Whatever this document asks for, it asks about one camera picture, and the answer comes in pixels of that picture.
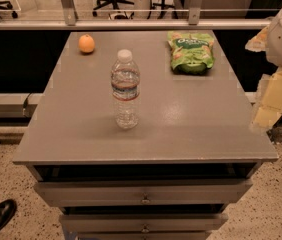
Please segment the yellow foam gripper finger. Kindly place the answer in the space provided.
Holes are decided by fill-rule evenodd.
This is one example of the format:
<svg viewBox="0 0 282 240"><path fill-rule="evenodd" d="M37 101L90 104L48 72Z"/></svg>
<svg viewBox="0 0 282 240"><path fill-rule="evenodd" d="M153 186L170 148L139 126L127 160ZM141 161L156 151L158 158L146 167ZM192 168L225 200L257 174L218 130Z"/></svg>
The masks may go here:
<svg viewBox="0 0 282 240"><path fill-rule="evenodd" d="M257 35L246 43L245 49L252 52L265 51L267 46L268 29L269 27L264 27L260 30Z"/></svg>
<svg viewBox="0 0 282 240"><path fill-rule="evenodd" d="M271 76L263 75L258 83L251 126L257 130L270 130L281 116L282 67L279 67Z"/></svg>

